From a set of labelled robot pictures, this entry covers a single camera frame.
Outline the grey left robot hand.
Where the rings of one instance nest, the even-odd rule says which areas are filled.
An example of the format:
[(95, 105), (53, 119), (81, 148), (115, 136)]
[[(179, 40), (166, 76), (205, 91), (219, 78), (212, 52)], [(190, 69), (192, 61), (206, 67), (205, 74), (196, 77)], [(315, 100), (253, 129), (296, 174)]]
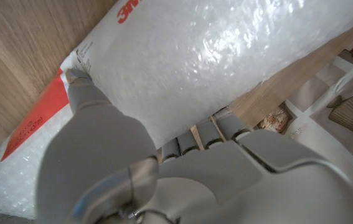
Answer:
[(86, 72), (43, 156), (39, 223), (353, 223), (353, 187), (315, 151), (266, 130), (159, 163), (153, 140)]

